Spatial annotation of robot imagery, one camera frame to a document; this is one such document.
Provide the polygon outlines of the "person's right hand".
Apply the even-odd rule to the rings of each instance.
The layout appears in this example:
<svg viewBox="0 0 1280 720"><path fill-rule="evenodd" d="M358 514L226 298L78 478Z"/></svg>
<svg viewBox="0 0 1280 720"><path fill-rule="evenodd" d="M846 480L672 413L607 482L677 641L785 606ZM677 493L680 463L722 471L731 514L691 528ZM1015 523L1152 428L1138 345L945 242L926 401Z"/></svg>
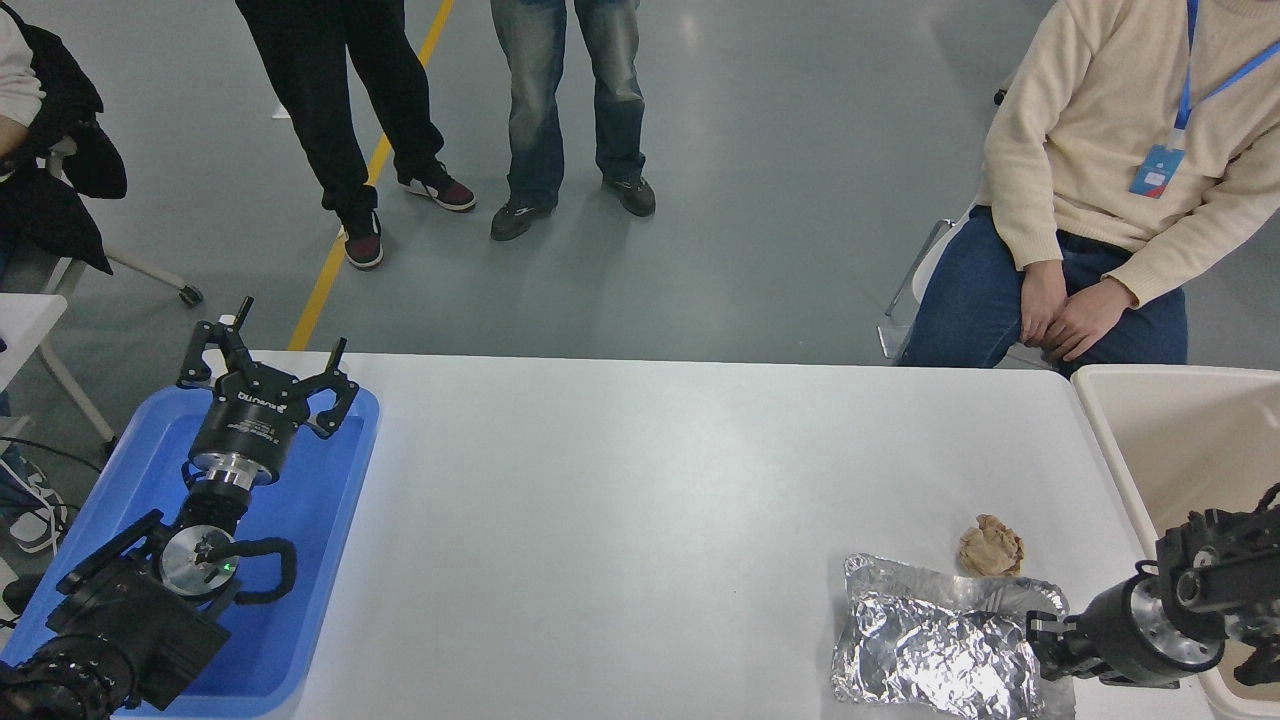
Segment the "person's right hand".
<svg viewBox="0 0 1280 720"><path fill-rule="evenodd" d="M1028 264L1023 270L1019 340L1023 345L1051 348L1051 325L1068 301L1061 260Z"/></svg>

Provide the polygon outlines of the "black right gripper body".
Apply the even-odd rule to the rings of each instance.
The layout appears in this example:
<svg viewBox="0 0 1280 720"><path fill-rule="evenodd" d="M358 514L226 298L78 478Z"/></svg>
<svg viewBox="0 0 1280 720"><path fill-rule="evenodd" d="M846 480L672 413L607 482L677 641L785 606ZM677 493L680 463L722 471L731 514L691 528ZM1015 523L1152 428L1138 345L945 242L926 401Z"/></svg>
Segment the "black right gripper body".
<svg viewBox="0 0 1280 720"><path fill-rule="evenodd" d="M1096 597L1078 616L1085 656L1074 674L1108 685L1176 689L1172 651L1179 633L1166 618L1155 579L1130 579Z"/></svg>

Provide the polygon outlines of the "person's left hand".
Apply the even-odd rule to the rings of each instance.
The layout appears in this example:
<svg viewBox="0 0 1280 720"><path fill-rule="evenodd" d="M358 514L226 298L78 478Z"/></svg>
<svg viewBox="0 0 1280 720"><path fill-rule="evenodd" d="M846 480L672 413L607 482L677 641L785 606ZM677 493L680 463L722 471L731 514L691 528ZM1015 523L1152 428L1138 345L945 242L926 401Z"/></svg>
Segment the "person's left hand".
<svg viewBox="0 0 1280 720"><path fill-rule="evenodd" d="M1069 296L1044 333L1050 356L1060 361L1080 359L1137 304L1138 297L1110 277Z"/></svg>

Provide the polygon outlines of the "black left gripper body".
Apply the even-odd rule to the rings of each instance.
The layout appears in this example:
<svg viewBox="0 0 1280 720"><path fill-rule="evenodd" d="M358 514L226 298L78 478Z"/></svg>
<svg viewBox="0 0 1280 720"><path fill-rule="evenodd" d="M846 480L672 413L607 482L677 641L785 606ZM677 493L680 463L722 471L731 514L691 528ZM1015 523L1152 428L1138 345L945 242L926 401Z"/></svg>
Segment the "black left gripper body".
<svg viewBox="0 0 1280 720"><path fill-rule="evenodd" d="M294 436L308 418L303 398L283 398L300 378L265 364L229 369L212 387L214 400L188 460L202 470L238 455L259 466L257 478L278 478Z"/></svg>

